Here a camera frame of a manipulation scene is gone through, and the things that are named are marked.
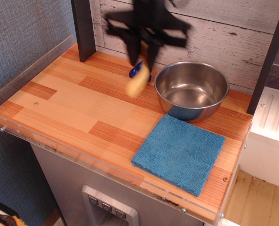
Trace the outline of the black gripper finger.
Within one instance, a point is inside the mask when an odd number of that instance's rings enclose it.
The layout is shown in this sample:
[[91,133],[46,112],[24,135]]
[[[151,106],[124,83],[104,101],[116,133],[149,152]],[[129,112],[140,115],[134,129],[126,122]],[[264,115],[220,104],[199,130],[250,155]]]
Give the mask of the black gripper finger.
[[143,41],[143,64],[152,71],[155,59],[158,55],[159,49],[162,47],[159,42],[145,42]]
[[135,66],[141,52],[141,40],[137,38],[130,38],[125,41],[127,45],[127,52],[130,64]]

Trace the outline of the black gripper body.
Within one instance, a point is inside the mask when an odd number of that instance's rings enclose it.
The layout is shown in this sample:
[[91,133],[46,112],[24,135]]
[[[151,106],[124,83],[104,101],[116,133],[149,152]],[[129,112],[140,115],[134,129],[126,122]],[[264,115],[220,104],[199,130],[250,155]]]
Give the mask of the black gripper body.
[[149,45],[185,47],[191,25],[173,16],[163,0],[134,0],[133,9],[105,15],[108,34],[120,37],[127,47]]

